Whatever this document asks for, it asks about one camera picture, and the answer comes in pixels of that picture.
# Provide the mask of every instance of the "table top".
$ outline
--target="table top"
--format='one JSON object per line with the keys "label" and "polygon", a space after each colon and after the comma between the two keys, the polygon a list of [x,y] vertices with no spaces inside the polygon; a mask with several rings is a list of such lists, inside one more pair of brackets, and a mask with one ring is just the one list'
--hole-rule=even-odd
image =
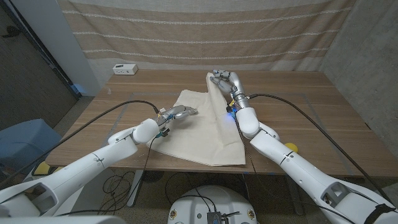
{"label": "table top", "polygon": [[[138,70],[135,75],[113,75],[66,136],[91,118],[127,100],[146,100],[158,108],[170,108],[180,92],[188,89],[207,92],[205,70]],[[320,72],[237,72],[248,95],[268,93],[296,104],[371,176],[398,177],[398,160],[339,91]],[[291,106],[272,98],[257,97],[250,101],[260,122],[275,129],[281,142],[297,145],[298,153],[324,173],[334,176],[361,176],[359,170],[335,148],[319,130]],[[145,104],[124,105],[89,125],[46,158],[51,166],[66,166],[105,145],[114,133],[138,125],[153,117]],[[284,174],[270,159],[260,155],[245,140],[246,165],[212,167],[168,156],[151,150],[147,170]],[[112,167],[142,169],[148,148],[138,151]]]}

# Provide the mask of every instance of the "yellow object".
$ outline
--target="yellow object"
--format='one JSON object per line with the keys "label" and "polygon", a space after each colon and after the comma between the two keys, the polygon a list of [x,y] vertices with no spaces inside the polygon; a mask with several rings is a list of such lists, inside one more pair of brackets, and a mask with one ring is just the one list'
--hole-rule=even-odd
{"label": "yellow object", "polygon": [[58,171],[58,170],[60,170],[60,169],[62,169],[63,167],[58,167],[56,170],[54,170],[54,172],[52,172],[52,173],[55,173],[56,171]]}
{"label": "yellow object", "polygon": [[285,146],[294,151],[295,153],[299,152],[298,147],[293,143],[286,143]]}
{"label": "yellow object", "polygon": [[47,165],[44,161],[40,163],[36,170],[34,171],[33,175],[47,175],[49,174],[50,166]]}

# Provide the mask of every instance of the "beige curtain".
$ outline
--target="beige curtain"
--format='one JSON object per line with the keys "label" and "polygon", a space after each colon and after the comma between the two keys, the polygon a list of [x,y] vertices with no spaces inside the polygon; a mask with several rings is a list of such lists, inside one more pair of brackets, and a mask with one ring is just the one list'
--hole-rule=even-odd
{"label": "beige curtain", "polygon": [[355,0],[58,1],[104,83],[140,69],[318,70]]}

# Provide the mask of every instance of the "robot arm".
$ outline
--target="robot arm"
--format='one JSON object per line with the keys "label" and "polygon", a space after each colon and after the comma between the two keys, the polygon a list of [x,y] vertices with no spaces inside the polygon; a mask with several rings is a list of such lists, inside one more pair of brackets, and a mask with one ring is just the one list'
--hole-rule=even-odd
{"label": "robot arm", "polygon": [[[317,205],[342,214],[355,223],[364,223],[367,219],[373,219],[375,223],[396,222],[396,208],[386,199],[367,188],[326,175],[283,145],[272,128],[258,121],[236,73],[215,70],[213,74],[213,83],[226,93],[229,90],[237,104],[236,119],[242,134],[252,139],[250,144],[260,154],[280,165]],[[349,223],[328,210],[322,209],[322,212],[332,223]]]}
{"label": "robot arm", "polygon": [[[166,124],[197,113],[196,109],[176,106],[161,112],[154,119],[120,131],[108,139],[109,145],[72,162],[44,178],[24,182],[0,191],[0,212],[9,217],[52,216],[66,199],[112,164],[137,152],[137,144],[165,136]],[[40,189],[43,193],[29,198],[24,192]]]}

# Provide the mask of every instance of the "beige cloth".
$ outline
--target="beige cloth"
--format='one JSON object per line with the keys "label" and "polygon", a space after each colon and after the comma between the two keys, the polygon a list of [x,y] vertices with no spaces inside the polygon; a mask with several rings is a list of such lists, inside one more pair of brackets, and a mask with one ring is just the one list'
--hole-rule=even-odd
{"label": "beige cloth", "polygon": [[319,71],[356,0],[57,2],[105,85],[117,63],[151,70]]}
{"label": "beige cloth", "polygon": [[151,149],[209,166],[246,163],[238,129],[226,112],[226,100],[209,79],[212,75],[206,77],[208,93],[184,90],[174,104],[196,108],[198,114],[170,122],[169,135],[156,139]]}

